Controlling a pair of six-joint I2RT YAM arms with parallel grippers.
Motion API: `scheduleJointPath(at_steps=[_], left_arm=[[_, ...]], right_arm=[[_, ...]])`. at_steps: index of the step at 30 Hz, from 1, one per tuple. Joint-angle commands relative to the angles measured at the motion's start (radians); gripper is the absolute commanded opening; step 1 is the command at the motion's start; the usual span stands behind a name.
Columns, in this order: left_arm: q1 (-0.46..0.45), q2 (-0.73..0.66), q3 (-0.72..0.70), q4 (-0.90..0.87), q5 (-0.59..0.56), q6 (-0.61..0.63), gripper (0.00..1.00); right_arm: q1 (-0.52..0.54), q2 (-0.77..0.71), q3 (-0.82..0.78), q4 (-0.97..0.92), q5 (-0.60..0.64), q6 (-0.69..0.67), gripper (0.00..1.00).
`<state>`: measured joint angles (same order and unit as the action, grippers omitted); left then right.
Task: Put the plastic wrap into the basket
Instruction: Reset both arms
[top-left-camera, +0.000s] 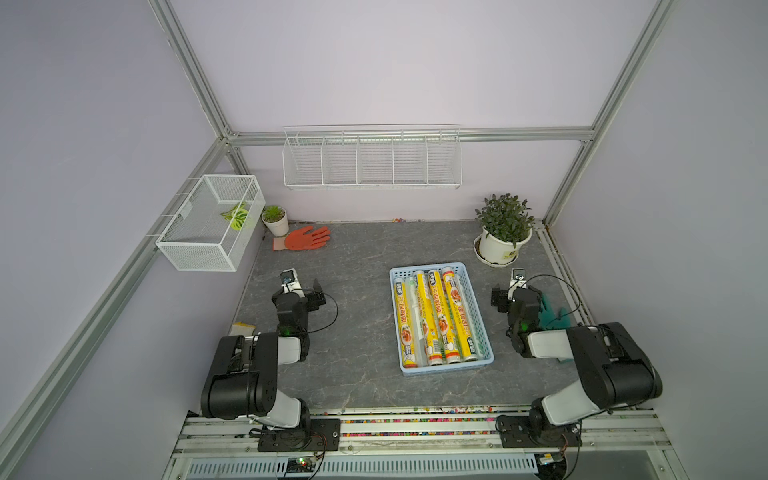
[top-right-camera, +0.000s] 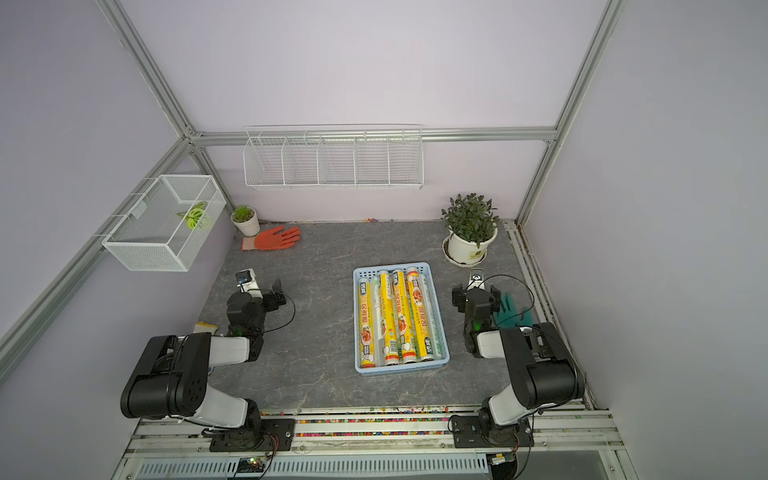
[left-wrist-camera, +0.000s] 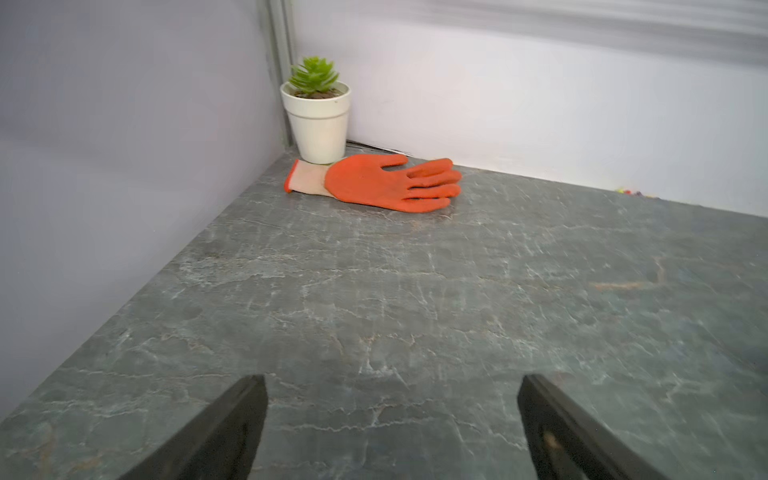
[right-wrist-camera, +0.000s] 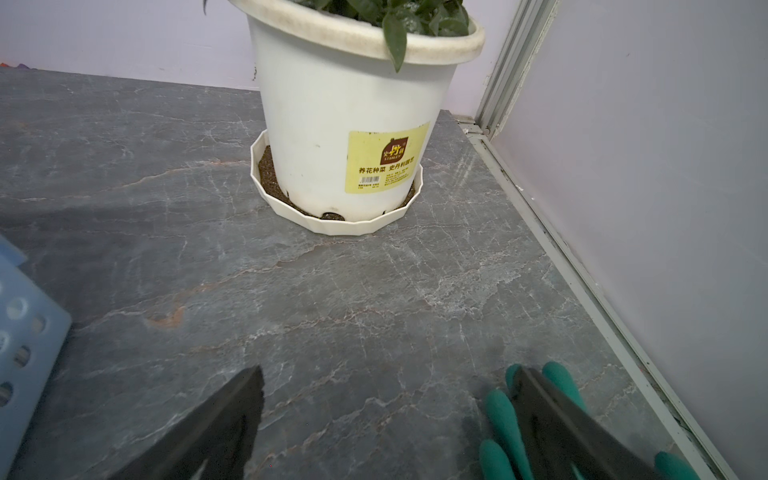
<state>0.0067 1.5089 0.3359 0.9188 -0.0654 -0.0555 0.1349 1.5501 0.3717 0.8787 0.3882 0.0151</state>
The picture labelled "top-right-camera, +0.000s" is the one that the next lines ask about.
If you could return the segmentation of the white green wrap roll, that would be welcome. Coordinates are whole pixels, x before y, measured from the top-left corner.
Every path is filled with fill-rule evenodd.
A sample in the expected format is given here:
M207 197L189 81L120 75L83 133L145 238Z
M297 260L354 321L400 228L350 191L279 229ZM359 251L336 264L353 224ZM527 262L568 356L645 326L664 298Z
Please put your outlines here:
M445 363L447 358L447 347L445 346L445 341L443 338L444 331L442 322L439 318L439 305L434 294L434 288L431 286L425 274L420 274L420 280L422 281L423 287L425 289L424 302L428 316L430 332L433 337L435 358L439 362Z

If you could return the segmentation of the light blue plastic basket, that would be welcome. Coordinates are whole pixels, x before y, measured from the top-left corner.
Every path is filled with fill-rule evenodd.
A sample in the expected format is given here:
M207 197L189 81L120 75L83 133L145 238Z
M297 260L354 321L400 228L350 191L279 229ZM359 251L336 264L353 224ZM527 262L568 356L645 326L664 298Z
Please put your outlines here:
M363 376L437 369L450 360L426 262L353 273L355 369Z

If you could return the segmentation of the yellow red wrap roll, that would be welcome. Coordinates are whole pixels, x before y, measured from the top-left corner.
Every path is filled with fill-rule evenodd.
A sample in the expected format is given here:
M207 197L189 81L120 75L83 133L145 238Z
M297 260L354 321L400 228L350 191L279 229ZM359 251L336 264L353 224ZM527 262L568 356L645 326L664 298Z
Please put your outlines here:
M360 366L363 369L376 366L373 300L370 281L362 278L358 282L358 320L360 341Z

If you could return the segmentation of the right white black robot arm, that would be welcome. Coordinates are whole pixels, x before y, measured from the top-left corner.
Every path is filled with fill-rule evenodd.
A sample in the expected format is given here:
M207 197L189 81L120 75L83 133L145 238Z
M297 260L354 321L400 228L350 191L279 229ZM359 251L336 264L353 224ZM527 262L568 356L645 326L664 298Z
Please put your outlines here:
M456 286L452 305L464 315L465 347L480 359L502 359L509 384L483 401L482 435L499 442L529 417L582 397L586 380L557 328L535 323L512 295L484 281Z

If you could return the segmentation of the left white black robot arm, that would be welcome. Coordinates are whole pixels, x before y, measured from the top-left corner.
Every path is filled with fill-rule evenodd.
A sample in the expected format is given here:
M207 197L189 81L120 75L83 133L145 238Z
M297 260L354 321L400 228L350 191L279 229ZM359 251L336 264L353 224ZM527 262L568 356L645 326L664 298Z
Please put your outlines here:
M155 336L144 348L120 398L127 418L177 418L219 430L262 432L255 401L208 384L217 366L254 362L264 346L266 315L287 303L280 281L271 288L241 285L227 300L225 336L197 332Z

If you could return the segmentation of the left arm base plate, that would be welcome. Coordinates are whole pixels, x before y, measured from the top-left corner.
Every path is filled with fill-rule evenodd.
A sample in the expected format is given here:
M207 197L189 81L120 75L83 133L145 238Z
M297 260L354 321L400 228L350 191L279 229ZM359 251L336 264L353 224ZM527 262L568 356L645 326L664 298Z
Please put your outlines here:
M291 449L296 420L293 417L275 417L261 420L258 430L241 427L216 431L210 437L209 451L281 452Z

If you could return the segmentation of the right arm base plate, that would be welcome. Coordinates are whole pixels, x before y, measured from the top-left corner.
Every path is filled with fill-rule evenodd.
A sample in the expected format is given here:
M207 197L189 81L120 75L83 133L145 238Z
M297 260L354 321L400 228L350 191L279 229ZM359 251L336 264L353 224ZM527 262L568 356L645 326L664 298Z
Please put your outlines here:
M490 416L451 415L447 429L455 448L520 448L534 445L533 429L527 420L507 426L496 425Z

